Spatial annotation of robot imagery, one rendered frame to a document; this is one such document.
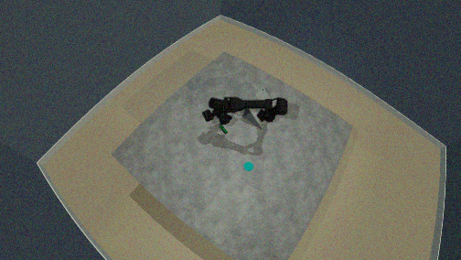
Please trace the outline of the cyan circle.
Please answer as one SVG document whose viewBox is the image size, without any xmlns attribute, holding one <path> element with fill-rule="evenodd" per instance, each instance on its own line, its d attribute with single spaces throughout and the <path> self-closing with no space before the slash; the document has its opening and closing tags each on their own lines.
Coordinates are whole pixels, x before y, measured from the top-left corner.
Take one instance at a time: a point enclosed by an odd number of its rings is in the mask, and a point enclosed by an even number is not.
<svg viewBox="0 0 461 260">
<path fill-rule="evenodd" d="M 253 163 L 252 162 L 247 162 L 244 164 L 244 168 L 248 171 L 251 171 L 253 168 Z"/>
</svg>

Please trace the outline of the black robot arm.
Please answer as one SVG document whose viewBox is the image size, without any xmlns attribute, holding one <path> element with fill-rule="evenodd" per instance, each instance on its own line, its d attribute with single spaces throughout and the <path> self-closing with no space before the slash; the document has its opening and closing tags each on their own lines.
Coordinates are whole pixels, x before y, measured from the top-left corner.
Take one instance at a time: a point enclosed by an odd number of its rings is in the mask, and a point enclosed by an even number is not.
<svg viewBox="0 0 461 260">
<path fill-rule="evenodd" d="M 228 100 L 229 99 L 229 100 Z M 276 106 L 273 108 L 273 101 L 276 101 Z M 257 114 L 259 119 L 263 122 L 272 122 L 277 114 L 288 114 L 287 100 L 285 98 L 277 97 L 274 99 L 265 99 L 260 101 L 243 100 L 235 96 L 224 96 L 224 100 L 218 98 L 209 99 L 209 108 L 218 109 L 225 114 L 217 115 L 221 125 L 226 125 L 230 122 L 232 117 L 227 113 L 236 113 L 247 108 L 264 108 Z"/>
</svg>

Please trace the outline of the green rectangular block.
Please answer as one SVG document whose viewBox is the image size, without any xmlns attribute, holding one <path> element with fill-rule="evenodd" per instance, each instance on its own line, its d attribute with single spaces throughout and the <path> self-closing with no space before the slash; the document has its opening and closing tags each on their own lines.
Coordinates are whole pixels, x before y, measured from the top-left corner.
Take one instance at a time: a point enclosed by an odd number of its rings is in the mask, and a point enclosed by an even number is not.
<svg viewBox="0 0 461 260">
<path fill-rule="evenodd" d="M 220 129 L 221 129 L 225 134 L 228 133 L 228 131 L 227 131 L 222 125 L 220 125 Z"/>
</svg>

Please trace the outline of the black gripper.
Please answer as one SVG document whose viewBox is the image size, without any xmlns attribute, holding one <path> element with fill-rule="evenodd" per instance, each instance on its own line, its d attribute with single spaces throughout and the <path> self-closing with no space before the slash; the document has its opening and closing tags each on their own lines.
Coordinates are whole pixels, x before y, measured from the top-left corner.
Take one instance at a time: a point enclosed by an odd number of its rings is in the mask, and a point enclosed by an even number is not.
<svg viewBox="0 0 461 260">
<path fill-rule="evenodd" d="M 212 112 L 208 109 L 206 111 L 203 111 L 202 114 L 204 116 L 205 121 L 208 122 L 214 119 L 215 115 L 220 115 L 220 114 L 225 114 L 225 113 L 218 109 L 213 109 Z"/>
</svg>

